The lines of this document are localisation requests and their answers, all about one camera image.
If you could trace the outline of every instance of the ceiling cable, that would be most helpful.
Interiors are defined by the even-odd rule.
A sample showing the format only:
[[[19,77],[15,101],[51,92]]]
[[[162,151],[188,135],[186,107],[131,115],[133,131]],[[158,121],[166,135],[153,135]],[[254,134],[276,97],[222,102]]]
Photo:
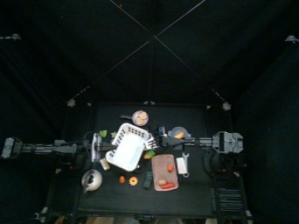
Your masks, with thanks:
[[[93,83],[98,82],[109,73],[134,55],[137,52],[150,43],[150,41],[145,42],[142,46],[139,46],[94,81]],[[87,85],[77,94],[75,96],[69,100],[69,102],[73,102],[75,98],[78,98],[89,89],[91,88],[91,84]]]
[[[127,11],[123,9],[123,6],[122,6],[122,4],[121,4],[121,6],[113,1],[113,0],[110,0],[110,2],[133,18],[133,20],[145,28],[145,30],[146,31],[149,31],[147,29],[146,29],[146,27],[138,22],[138,20],[127,13]]]
[[[158,34],[157,37],[169,30],[208,0],[201,1]]]
[[[161,42],[161,44],[165,46],[165,48],[172,52],[174,57],[185,64],[185,66],[190,69],[192,73],[196,74],[196,76],[200,76],[200,74],[193,70],[193,68],[188,65],[188,63],[182,60],[182,58],[176,54],[176,52],[172,50],[172,48],[166,45],[166,43],[157,37],[154,36],[155,39]]]

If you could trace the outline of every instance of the orange object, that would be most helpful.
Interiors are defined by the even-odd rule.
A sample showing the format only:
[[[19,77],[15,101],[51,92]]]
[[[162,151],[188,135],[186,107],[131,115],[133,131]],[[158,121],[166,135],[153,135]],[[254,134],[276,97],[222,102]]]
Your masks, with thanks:
[[[130,184],[131,186],[137,186],[137,184],[138,184],[138,178],[137,178],[137,177],[133,177],[133,178],[129,180],[129,184]]]
[[[169,170],[169,172],[172,172],[174,170],[174,165],[173,164],[168,165],[168,170]]]
[[[169,188],[173,188],[173,187],[176,187],[174,183],[169,183],[169,184],[164,185],[164,189],[169,189]]]
[[[176,138],[185,138],[185,133],[184,132],[181,132],[177,136],[176,136]]]
[[[126,182],[127,182],[126,177],[125,177],[125,176],[121,176],[121,177],[119,177],[119,183],[121,183],[121,184],[125,184]]]

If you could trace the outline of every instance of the white container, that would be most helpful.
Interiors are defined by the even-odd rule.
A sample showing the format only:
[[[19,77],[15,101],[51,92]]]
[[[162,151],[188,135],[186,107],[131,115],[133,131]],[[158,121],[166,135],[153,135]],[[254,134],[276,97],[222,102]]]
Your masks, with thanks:
[[[117,145],[117,149],[107,152],[107,161],[126,171],[134,171],[149,137],[150,134],[145,129],[138,128],[127,122],[123,123],[113,142]]]

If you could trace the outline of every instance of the black curtain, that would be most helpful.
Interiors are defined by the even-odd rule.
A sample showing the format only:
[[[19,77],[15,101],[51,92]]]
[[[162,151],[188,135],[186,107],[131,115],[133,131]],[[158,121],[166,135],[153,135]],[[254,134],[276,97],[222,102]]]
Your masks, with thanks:
[[[245,136],[250,166],[252,212],[282,223],[299,220],[298,61],[299,45],[290,43],[236,105],[236,125]]]
[[[67,102],[18,41],[0,42],[0,153],[6,139],[53,144],[61,139]],[[0,222],[34,223],[55,172],[53,157],[0,160]]]

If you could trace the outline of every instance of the food item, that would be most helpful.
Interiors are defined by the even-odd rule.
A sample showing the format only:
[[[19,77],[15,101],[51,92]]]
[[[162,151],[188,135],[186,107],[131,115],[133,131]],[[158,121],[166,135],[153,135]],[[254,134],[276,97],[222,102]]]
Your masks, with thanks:
[[[139,115],[139,117],[145,120],[145,119],[147,118],[147,113],[143,112],[143,113]]]
[[[150,171],[150,172],[146,174],[145,188],[149,189],[149,188],[151,187],[153,180],[154,180],[154,173]]]
[[[131,186],[137,186],[137,184],[138,184],[138,178],[137,178],[137,177],[133,177],[133,178],[129,180],[129,184],[130,184]]]
[[[145,154],[145,159],[151,159],[155,156],[155,151],[150,150],[146,154]]]
[[[121,176],[121,177],[119,177],[119,183],[121,183],[121,184],[125,184],[126,182],[127,182],[126,177],[125,177],[125,176]]]
[[[185,133],[181,132],[178,135],[176,135],[176,138],[185,138]]]
[[[168,184],[168,180],[165,179],[165,178],[161,178],[159,180],[158,180],[158,185],[159,186],[165,186]]]
[[[143,124],[143,123],[145,123],[143,118],[138,117],[138,118],[135,119],[135,123],[137,123],[137,124]]]
[[[174,170],[174,165],[173,165],[173,164],[169,164],[169,165],[168,165],[168,171],[169,171],[169,172],[173,172],[173,170]]]
[[[169,184],[164,185],[164,189],[170,189],[173,187],[176,187],[174,183],[169,183]]]

